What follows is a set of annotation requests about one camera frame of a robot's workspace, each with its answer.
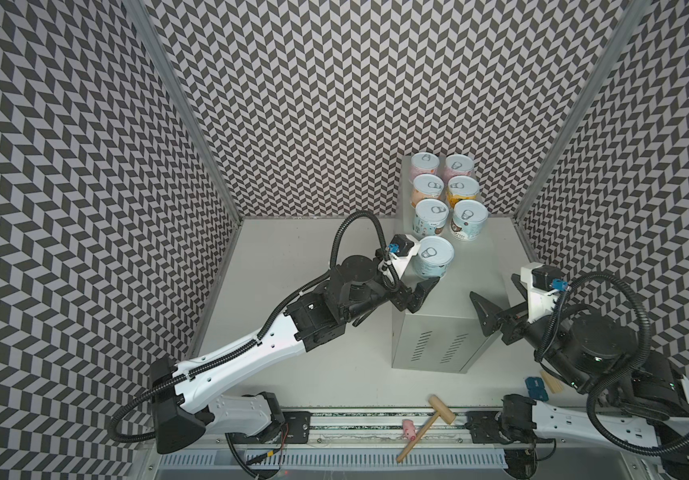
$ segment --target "pink can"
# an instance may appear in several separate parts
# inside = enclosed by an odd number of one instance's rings
[[[475,160],[466,155],[449,155],[446,157],[446,168],[443,170],[441,177],[446,185],[449,180],[454,177],[472,177],[474,178]]]
[[[438,165],[440,164],[441,159],[430,152],[419,152],[414,157],[411,157],[411,172],[409,174],[409,180],[411,180],[411,183],[414,183],[414,178],[419,175],[435,175],[438,171]]]

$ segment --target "vent grille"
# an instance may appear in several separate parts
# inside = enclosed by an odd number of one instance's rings
[[[251,448],[246,458],[267,452]],[[290,470],[336,469],[349,471],[507,468],[502,448],[425,448],[408,454],[403,463],[395,459],[399,448],[310,448],[283,454],[282,466]],[[252,466],[256,469],[278,467],[280,456],[272,456]],[[195,470],[235,468],[226,449],[193,449],[163,456],[160,470]]]
[[[443,357],[441,357],[441,363],[448,363],[451,361],[451,359],[454,358],[454,355],[457,354],[457,350],[459,350],[459,347],[462,345],[462,343],[465,342],[467,335],[467,333],[457,335],[457,338],[455,338],[454,341],[451,342],[451,345],[449,345],[448,350],[446,350],[446,353],[443,355]]]
[[[198,468],[214,466],[216,462],[214,452],[197,450],[194,453],[169,453],[160,460],[160,468]]]
[[[430,341],[430,335],[432,335],[432,330],[429,332],[422,333],[419,335],[419,340],[417,341],[417,346],[414,347],[414,352],[411,353],[411,361],[416,362],[422,358],[422,354],[425,353],[425,347],[427,342]]]

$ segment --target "red wire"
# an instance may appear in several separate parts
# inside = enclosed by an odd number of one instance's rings
[[[286,424],[286,433],[283,435],[283,438],[281,440],[281,449],[278,451],[278,454],[280,455],[280,458],[278,458],[278,467],[280,468],[281,464],[283,463],[283,446],[286,444],[286,437],[288,436],[288,423]]]

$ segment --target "white table surface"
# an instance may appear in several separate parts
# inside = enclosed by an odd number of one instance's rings
[[[331,241],[341,220],[245,220],[200,352],[210,352],[258,329],[295,287],[328,268]],[[385,237],[393,220],[382,220]],[[522,301],[510,282],[528,260],[509,218],[490,218],[497,257],[511,305]],[[373,256],[374,227],[356,220],[339,253]],[[469,302],[460,298],[460,302]],[[539,376],[533,349],[525,340],[505,346],[496,341],[466,374],[391,368],[391,311],[387,303],[358,328],[301,356],[285,360],[228,390],[230,395],[273,392],[283,407],[426,406],[435,394],[448,406],[501,406],[508,393],[527,395],[524,380]],[[550,394],[555,406],[583,406],[571,389]]]

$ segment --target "chevron pattern wall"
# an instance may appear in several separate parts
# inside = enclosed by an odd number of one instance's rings
[[[394,214],[400,156],[531,182],[627,0],[146,0],[244,215]]]
[[[689,378],[689,0],[655,0],[526,227],[570,276],[630,281]],[[587,293],[632,320],[616,291]]]
[[[233,229],[118,0],[0,0],[0,478],[126,472]]]

